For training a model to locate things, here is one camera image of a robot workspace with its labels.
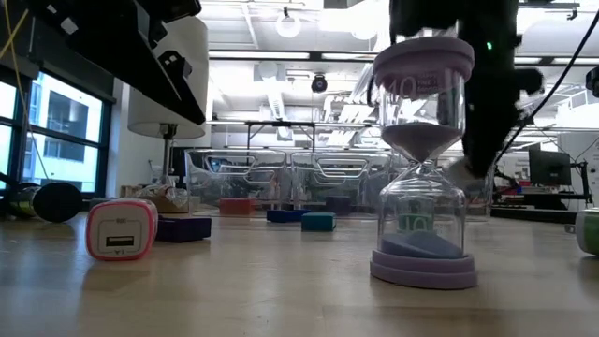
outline hourglass base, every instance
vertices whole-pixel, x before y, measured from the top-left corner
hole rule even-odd
[[[393,256],[373,250],[371,275],[400,286],[457,290],[477,286],[475,260]]]

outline workbench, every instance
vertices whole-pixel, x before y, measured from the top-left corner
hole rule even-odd
[[[83,223],[0,224],[0,336],[599,336],[599,259],[561,225],[468,224],[479,286],[435,291],[370,276],[372,220],[215,218],[130,262],[91,259]]]

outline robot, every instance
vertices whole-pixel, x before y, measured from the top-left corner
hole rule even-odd
[[[163,23],[198,14],[199,0],[24,1],[83,57],[182,117],[197,124],[205,121],[185,81],[193,69],[175,51],[157,58],[152,53],[168,33]],[[462,140],[466,166],[475,177],[487,174],[516,125],[520,91],[533,94],[543,85],[539,71],[514,67],[514,49],[521,42],[516,34],[518,7],[519,0],[389,0],[391,43],[397,35],[446,29],[458,21],[459,38],[475,50],[475,69],[465,87]]]
[[[530,0],[543,5],[552,0]],[[505,137],[519,119],[520,91],[541,91],[536,69],[515,69],[519,0],[390,0],[389,32],[412,36],[422,28],[446,29],[458,22],[458,37],[475,50],[475,68],[465,85],[466,131],[462,139],[465,166],[475,178],[489,172]]]

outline blue block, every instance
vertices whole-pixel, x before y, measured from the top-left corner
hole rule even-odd
[[[156,240],[161,242],[193,242],[209,238],[211,218],[164,218],[158,220]]]
[[[335,227],[335,213],[309,212],[301,217],[301,231],[333,231]]]
[[[297,210],[297,211],[278,211],[269,210],[266,211],[266,219],[274,223],[288,223],[288,222],[299,222],[301,216],[305,213],[310,212],[308,210]]]

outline ceiling duct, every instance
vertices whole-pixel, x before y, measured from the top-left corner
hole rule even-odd
[[[286,120],[283,95],[281,94],[280,83],[277,80],[281,75],[285,78],[285,72],[280,72],[279,66],[272,61],[260,62],[257,71],[260,78],[266,83],[266,95],[269,100],[272,118],[277,121]],[[277,127],[277,140],[293,140],[293,131],[288,127]]]

